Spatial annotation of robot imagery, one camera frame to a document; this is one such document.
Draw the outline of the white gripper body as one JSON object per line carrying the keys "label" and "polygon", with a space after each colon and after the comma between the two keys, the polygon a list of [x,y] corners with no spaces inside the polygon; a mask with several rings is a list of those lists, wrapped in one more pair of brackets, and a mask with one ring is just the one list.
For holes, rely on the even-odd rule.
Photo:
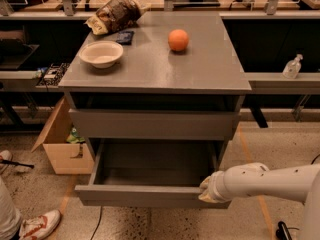
{"label": "white gripper body", "polygon": [[223,171],[214,172],[209,177],[207,190],[209,194],[209,199],[213,203],[226,203],[230,200],[230,198],[224,193],[226,188],[224,184]]}

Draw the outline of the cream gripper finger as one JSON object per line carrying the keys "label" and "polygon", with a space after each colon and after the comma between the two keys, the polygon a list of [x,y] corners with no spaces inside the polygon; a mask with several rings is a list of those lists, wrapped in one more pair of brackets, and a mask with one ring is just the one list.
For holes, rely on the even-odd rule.
{"label": "cream gripper finger", "polygon": [[199,199],[203,202],[207,203],[220,203],[220,198],[215,193],[210,193],[208,191],[204,191],[199,195]]}
{"label": "cream gripper finger", "polygon": [[210,177],[210,176],[206,177],[206,178],[200,183],[199,187],[200,187],[201,189],[207,189],[208,186],[209,186],[210,180],[211,180],[211,177]]}

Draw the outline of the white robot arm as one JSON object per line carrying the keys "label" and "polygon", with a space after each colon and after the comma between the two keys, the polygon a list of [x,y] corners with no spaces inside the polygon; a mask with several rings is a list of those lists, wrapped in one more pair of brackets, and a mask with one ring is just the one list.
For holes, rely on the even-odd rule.
{"label": "white robot arm", "polygon": [[217,171],[200,183],[198,198],[207,203],[225,203],[234,198],[272,196],[305,205],[299,240],[319,240],[320,164],[270,170],[262,163]]}

